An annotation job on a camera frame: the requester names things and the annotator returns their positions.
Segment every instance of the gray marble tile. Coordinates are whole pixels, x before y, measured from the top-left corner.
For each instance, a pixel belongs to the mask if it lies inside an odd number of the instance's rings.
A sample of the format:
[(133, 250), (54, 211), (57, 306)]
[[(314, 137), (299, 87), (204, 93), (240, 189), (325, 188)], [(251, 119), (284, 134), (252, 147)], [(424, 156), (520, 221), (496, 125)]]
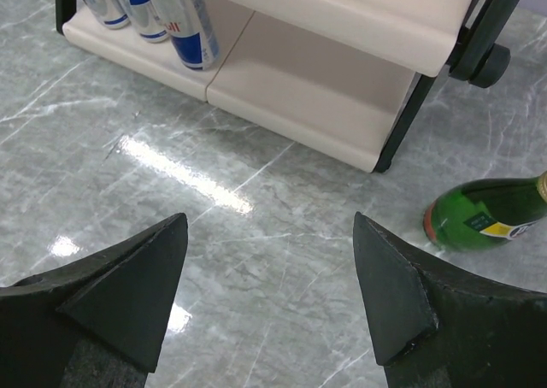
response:
[(53, 0), (0, 2), (0, 285), (184, 211), (190, 247), (149, 387), (385, 387), (351, 247), (359, 210), (474, 273), (547, 291), (547, 234), (444, 253), (421, 230), (441, 192), (547, 168), (544, 18), (481, 90), (445, 74), (385, 174), (365, 174), (91, 56)]

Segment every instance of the bottle label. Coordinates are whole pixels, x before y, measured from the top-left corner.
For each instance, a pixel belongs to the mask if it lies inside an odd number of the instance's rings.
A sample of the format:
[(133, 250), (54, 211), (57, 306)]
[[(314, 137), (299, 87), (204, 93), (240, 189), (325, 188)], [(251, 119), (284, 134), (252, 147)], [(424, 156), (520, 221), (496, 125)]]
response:
[(514, 240), (526, 232), (528, 228), (536, 224), (536, 221), (520, 224), (518, 226), (510, 226), (494, 220), (485, 212), (481, 212), (474, 215), (469, 220), (464, 221), (464, 223), (466, 226), (471, 227), (485, 236)]

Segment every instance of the bottle neck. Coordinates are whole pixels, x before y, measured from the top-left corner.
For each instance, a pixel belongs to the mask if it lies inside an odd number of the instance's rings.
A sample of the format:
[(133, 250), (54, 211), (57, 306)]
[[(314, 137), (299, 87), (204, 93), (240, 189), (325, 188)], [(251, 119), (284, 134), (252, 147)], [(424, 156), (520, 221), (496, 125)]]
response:
[(538, 178), (538, 191), (541, 198), (547, 203), (547, 172)]

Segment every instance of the shelf leg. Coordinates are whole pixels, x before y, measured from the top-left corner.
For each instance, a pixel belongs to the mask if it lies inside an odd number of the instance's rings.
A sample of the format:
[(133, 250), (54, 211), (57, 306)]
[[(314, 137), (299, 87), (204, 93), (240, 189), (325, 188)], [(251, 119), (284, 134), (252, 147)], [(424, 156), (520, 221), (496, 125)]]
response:
[(384, 149), (382, 149), (379, 154), (378, 163), (376, 163), (376, 167), (374, 168), (375, 172), (383, 173), (390, 168), (391, 160), (393, 159), (395, 152), (401, 145), (418, 110), (420, 110), (421, 105), (424, 103), (424, 100), (426, 100), (427, 94), (431, 90), (433, 83), (435, 83), (435, 79), (436, 77), (430, 78), (425, 74), (420, 76), (407, 104), (404, 106), (403, 112), (397, 119), (389, 138), (384, 144)]
[(56, 29), (62, 33), (62, 25), (72, 19), (76, 13), (76, 0), (55, 0)]
[(466, 32), (457, 62), (450, 66), (450, 77), (468, 81), (477, 77), (488, 54), (520, 0), (486, 0), (473, 25)]

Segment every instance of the blue can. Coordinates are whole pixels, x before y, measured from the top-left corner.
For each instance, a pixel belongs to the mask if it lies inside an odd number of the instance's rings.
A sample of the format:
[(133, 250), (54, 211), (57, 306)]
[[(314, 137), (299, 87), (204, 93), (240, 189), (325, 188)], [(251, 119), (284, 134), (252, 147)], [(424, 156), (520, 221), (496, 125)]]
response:
[(210, 67), (219, 45), (204, 0), (151, 0), (182, 62), (191, 69)]
[(133, 27), (147, 42), (161, 42), (169, 37), (150, 0), (119, 0)]
[(97, 20), (108, 29), (118, 29), (129, 23), (118, 0), (84, 0)]

